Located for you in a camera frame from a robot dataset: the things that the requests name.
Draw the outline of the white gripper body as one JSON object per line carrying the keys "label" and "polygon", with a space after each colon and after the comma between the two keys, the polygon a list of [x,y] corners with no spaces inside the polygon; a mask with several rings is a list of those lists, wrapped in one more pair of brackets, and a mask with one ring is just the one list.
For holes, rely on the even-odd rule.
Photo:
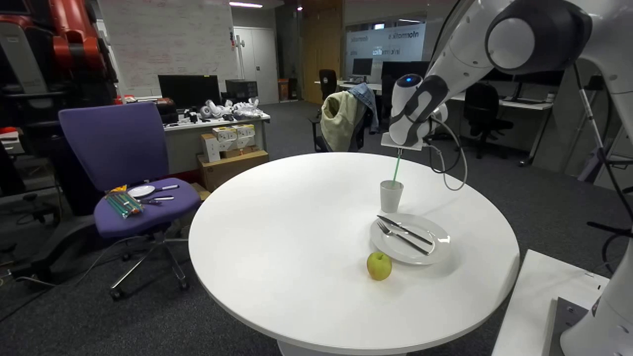
{"label": "white gripper body", "polygon": [[402,150],[422,150],[433,132],[433,120],[447,120],[447,83],[420,73],[402,75],[392,89],[392,110],[388,130],[380,144]]}

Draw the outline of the white robot base platform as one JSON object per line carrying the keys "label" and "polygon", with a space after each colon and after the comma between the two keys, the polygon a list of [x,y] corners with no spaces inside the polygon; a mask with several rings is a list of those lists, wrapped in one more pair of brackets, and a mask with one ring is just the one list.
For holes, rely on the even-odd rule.
{"label": "white robot base platform", "polygon": [[493,356],[633,356],[633,247],[611,278],[528,251]]}

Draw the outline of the red robot arm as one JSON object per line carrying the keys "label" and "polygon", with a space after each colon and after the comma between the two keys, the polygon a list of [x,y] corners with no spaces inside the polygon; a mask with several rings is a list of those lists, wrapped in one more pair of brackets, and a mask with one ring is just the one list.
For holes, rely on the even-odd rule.
{"label": "red robot arm", "polygon": [[117,73],[89,0],[0,0],[2,95],[111,102]]}

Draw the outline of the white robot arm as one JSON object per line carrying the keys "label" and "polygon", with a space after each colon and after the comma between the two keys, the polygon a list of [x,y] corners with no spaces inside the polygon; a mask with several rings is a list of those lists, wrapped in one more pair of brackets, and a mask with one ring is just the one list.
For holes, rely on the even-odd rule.
{"label": "white robot arm", "polygon": [[[447,98],[497,69],[507,75],[594,63],[633,136],[633,0],[473,0],[426,75],[400,89],[386,146],[418,150]],[[633,356],[633,243],[594,306],[560,334],[564,356]]]}

